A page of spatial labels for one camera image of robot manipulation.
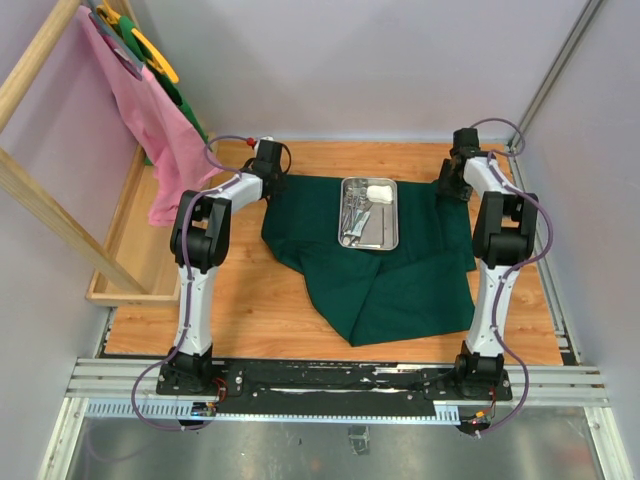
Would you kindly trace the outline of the dark green surgical cloth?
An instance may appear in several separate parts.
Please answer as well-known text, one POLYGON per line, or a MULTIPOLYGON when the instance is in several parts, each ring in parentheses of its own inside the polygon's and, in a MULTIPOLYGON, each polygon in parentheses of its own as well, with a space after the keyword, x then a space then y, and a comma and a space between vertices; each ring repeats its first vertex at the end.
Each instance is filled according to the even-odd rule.
POLYGON ((340 186, 290 176, 261 231, 277 261, 303 275, 319 314, 352 346, 469 329, 476 262, 467 203, 438 196, 436 183, 401 182, 397 247, 348 249, 338 241, 340 186))

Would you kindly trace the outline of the steel instrument tray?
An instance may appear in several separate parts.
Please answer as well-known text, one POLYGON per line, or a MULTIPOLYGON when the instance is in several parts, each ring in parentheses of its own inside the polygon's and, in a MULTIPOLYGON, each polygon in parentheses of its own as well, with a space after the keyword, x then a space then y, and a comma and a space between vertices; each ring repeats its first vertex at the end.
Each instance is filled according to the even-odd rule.
POLYGON ((347 249, 391 251, 399 244, 394 180, 347 177, 341 182, 338 242, 347 249))

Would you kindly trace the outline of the white gauze roll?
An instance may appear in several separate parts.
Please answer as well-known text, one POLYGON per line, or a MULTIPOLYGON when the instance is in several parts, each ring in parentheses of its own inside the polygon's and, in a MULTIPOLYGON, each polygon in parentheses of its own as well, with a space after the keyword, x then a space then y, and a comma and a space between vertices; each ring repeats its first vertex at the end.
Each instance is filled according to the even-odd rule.
POLYGON ((394 189, 390 185, 370 185, 366 188, 366 197, 372 203, 388 205, 394 200, 394 189))

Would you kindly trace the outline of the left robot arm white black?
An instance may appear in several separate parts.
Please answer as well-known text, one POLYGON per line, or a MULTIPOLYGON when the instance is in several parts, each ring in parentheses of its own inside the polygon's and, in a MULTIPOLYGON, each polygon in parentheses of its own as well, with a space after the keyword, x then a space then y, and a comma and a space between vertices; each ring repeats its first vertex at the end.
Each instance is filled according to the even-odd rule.
POLYGON ((160 367, 160 395, 200 396, 221 384, 214 379, 211 313, 216 276, 230 248, 232 216, 282 191, 290 169, 281 164, 291 155, 285 144, 270 137, 248 144, 253 156, 231 179, 181 197, 170 239, 181 281, 179 328, 160 367))

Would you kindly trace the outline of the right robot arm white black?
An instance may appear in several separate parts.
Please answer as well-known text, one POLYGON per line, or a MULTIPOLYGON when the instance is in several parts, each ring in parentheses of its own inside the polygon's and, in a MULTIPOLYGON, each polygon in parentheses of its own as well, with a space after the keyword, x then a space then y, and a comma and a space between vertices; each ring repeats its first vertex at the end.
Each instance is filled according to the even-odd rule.
POLYGON ((479 289, 471 328, 447 382, 466 400, 509 399, 503 334, 519 270, 532 258, 539 199, 515 187, 496 154, 481 148, 478 130, 471 126, 453 133, 437 195, 467 202, 473 194, 481 200, 472 234, 479 289))

